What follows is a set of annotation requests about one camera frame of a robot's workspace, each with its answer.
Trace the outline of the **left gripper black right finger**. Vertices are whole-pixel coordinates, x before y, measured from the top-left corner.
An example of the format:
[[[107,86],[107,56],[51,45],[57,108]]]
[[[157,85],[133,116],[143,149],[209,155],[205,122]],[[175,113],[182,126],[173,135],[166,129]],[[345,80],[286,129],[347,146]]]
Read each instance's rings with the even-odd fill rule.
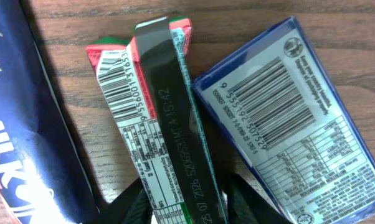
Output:
[[[229,177],[226,194],[230,224],[292,224],[239,174]]]

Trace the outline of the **purple Dairy Milk bar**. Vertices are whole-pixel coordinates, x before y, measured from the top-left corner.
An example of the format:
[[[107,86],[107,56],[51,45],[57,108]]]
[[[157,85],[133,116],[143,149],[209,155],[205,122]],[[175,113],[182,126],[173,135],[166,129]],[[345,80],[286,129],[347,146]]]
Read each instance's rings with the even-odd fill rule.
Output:
[[[19,1],[0,1],[0,195],[16,223],[98,215]]]

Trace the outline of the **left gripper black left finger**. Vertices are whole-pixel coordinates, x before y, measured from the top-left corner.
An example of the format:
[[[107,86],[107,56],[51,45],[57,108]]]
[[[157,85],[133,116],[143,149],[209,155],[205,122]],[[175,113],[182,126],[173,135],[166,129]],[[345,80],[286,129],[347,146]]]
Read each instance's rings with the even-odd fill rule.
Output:
[[[150,224],[153,209],[137,178],[98,217],[87,224]]]

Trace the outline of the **small blue carton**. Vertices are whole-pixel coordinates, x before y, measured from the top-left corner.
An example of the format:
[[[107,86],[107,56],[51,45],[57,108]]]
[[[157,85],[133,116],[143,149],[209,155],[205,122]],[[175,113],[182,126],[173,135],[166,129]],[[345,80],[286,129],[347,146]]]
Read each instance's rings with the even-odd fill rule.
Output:
[[[261,33],[192,87],[288,220],[375,215],[375,160],[297,18]]]

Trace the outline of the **green candy stick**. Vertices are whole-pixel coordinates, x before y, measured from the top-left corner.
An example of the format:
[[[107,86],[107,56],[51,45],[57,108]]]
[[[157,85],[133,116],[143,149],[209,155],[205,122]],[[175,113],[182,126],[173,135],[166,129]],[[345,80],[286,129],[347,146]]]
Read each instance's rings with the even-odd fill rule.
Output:
[[[158,223],[226,223],[222,193],[185,63],[187,17],[104,37],[86,53]]]

